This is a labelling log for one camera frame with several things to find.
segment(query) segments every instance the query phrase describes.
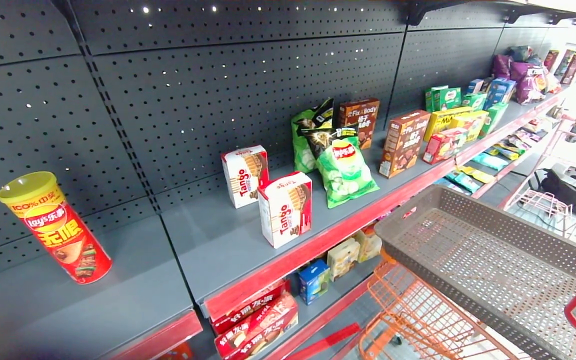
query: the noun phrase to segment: green chip bag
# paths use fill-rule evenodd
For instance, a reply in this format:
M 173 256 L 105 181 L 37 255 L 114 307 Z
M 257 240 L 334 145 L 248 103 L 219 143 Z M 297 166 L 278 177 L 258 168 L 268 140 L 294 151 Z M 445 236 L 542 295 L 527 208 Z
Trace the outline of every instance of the green chip bag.
M 290 124 L 292 126 L 295 171 L 307 174 L 315 169 L 315 157 L 302 130 L 332 128 L 333 107 L 334 101 L 329 98 L 322 105 L 299 112 L 292 117 Z
M 304 129 L 327 195 L 328 209 L 379 190 L 366 165 L 357 126 L 342 129 Z

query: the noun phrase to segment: gray plastic basket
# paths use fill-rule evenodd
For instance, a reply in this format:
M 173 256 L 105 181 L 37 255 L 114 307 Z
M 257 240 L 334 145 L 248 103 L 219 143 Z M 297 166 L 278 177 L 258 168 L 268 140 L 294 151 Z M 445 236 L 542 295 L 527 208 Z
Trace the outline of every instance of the gray plastic basket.
M 576 244 L 432 185 L 375 226 L 384 250 L 536 360 L 576 360 Z

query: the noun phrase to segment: snack box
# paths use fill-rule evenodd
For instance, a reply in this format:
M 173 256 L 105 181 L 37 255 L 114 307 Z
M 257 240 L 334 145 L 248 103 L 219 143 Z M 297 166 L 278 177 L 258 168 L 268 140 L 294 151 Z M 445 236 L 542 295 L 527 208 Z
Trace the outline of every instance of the snack box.
M 358 124 L 359 148 L 370 148 L 377 122 L 379 100 L 371 97 L 366 100 L 345 102 L 339 106 L 339 127 Z
M 297 301 L 289 292 L 284 292 L 230 331 L 218 335 L 214 343 L 224 360 L 249 359 L 297 325 L 298 321 Z
M 444 88 L 432 94 L 432 107 L 435 112 L 454 109 L 462 105 L 461 88 Z
M 466 143 L 468 130 L 462 127 L 447 129 L 432 135 L 423 153 L 423 161 L 428 164 L 437 164 L 446 160 Z
M 470 106 L 456 107 L 455 109 L 448 109 L 443 111 L 435 111 L 430 114 L 430 121 L 428 122 L 428 127 L 425 128 L 425 134 L 423 135 L 423 141 L 429 142 L 430 137 L 439 132 L 443 132 L 450 127 L 451 121 L 455 116 L 466 114 L 473 111 Z
M 563 77 L 561 78 L 562 85 L 570 85 L 572 84 L 572 80 L 576 75 L 576 54 L 572 55 L 572 59 L 570 59 L 570 63 L 568 64 L 566 71 L 564 72 Z
M 358 263 L 363 263 L 379 255 L 382 250 L 382 239 L 375 234 L 376 221 L 370 225 L 362 228 L 352 235 L 352 237 L 359 243 L 359 256 L 357 257 Z
M 486 135 L 493 132 L 499 120 L 504 116 L 506 109 L 508 109 L 508 104 L 499 103 L 492 105 L 492 107 L 487 110 L 488 116 L 479 132 L 479 139 L 483 139 Z
M 259 187 L 261 231 L 277 249 L 311 229 L 313 182 L 301 171 Z
M 357 240 L 349 237 L 328 251 L 327 265 L 330 267 L 330 281 L 337 280 L 355 266 L 360 247 Z
M 221 164 L 235 209 L 257 202 L 259 187 L 270 181 L 268 154 L 263 146 L 222 153 Z
M 484 104 L 486 104 L 486 98 L 488 98 L 488 93 L 469 93 L 463 97 L 461 100 L 462 107 L 471 107 L 472 111 L 478 112 L 484 109 Z
M 448 85 L 434 86 L 425 91 L 425 111 L 426 112 L 436 112 L 439 109 L 435 109 L 435 94 L 441 90 L 448 89 Z
M 240 303 L 233 311 L 219 317 L 214 322 L 211 320 L 210 325 L 218 335 L 226 333 L 246 319 L 251 313 L 256 312 L 256 310 L 270 303 L 270 301 L 279 298 L 284 292 L 290 292 L 290 281 L 281 278 L 250 296 L 249 299 Z
M 483 110 L 460 114 L 452 119 L 450 127 L 467 129 L 466 142 L 470 142 L 477 139 L 488 116 L 489 113 Z
M 502 79 L 500 77 L 492 80 L 484 110 L 490 109 L 494 104 L 509 103 L 516 86 L 517 82 L 514 80 Z
M 417 110 L 390 121 L 379 165 L 381 175 L 392 178 L 414 166 L 428 119 L 428 112 Z
M 330 267 L 319 259 L 299 272 L 299 296 L 310 305 L 318 297 L 326 294 L 330 282 Z

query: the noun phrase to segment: cream-colored box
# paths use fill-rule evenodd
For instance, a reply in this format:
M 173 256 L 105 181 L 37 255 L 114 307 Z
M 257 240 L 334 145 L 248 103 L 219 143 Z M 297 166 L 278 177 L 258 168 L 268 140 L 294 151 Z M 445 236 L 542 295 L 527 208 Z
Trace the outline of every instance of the cream-colored box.
M 295 171 L 259 187 L 261 231 L 277 249 L 311 229 L 313 182 Z
M 221 154 L 228 194 L 235 209 L 256 202 L 258 187 L 269 182 L 268 155 L 263 146 L 240 148 Z

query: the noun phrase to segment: shelf bracket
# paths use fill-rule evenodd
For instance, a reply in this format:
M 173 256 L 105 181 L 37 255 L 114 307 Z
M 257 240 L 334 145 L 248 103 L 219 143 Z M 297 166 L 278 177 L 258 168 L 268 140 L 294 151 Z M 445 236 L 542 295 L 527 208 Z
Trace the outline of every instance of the shelf bracket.
M 465 3 L 473 2 L 474 0 L 410 0 L 409 15 L 407 24 L 416 27 L 421 23 L 426 13 L 439 9 L 454 7 Z

